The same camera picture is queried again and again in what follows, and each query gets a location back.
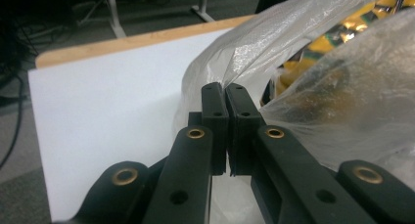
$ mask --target white board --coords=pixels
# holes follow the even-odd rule
[[[72,218],[111,165],[168,155],[184,71],[225,31],[29,73],[52,221]]]

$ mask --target clear plastic bag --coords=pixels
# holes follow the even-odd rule
[[[259,111],[324,165],[375,162],[415,190],[415,9],[374,22]]]
[[[201,88],[212,82],[242,84],[259,107],[270,76],[305,44],[373,0],[290,0],[276,5],[216,39],[193,61],[182,81],[174,134],[188,113],[201,110]],[[249,179],[213,178],[210,223],[264,223]]]

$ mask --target gray carpet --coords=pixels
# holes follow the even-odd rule
[[[127,36],[183,25],[202,23],[190,8],[199,0],[137,0],[118,3],[120,23]],[[207,12],[215,20],[251,15],[258,0],[208,0]],[[48,50],[115,39],[108,23],[105,4],[98,8],[90,21],[76,29],[62,29],[54,36],[35,40],[41,53]],[[26,71],[34,68],[34,58],[24,58],[20,75],[27,83]],[[28,95],[28,85],[24,92]],[[0,96],[16,96],[18,83],[0,89]],[[0,157],[10,145],[14,132],[17,106],[0,109]],[[0,223],[49,223],[50,214],[40,162],[35,123],[30,100],[24,102],[21,134],[6,165],[0,170]]]

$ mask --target metal frame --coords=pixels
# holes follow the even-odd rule
[[[110,11],[111,11],[111,19],[110,25],[113,29],[113,32],[116,38],[123,38],[126,37],[125,31],[122,28],[121,24],[119,23],[119,16],[118,11],[116,8],[116,0],[109,0],[110,3]],[[214,19],[207,14],[207,5],[208,0],[200,0],[199,6],[193,6],[192,10],[200,16],[205,22],[214,22]]]

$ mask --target black cable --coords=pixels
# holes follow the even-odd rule
[[[30,39],[28,38],[27,34],[25,33],[23,27],[19,24],[18,19],[14,19],[16,24],[18,25],[18,28],[21,29],[21,31],[23,32],[24,37],[26,38],[27,42],[30,44],[31,48],[34,50],[34,53],[36,54],[36,56],[39,55],[39,53],[37,52],[36,48],[34,48],[33,44],[31,43]]]
[[[3,168],[4,164],[7,162],[10,155],[12,154],[12,151],[15,148],[16,142],[18,141],[19,131],[21,130],[22,113],[23,113],[23,81],[17,74],[16,74],[16,79],[20,83],[19,103],[18,103],[18,119],[17,119],[17,122],[16,122],[16,129],[15,129],[15,133],[13,135],[12,144],[10,145],[8,152],[6,153],[6,155],[3,157],[3,159],[0,162],[0,170]]]

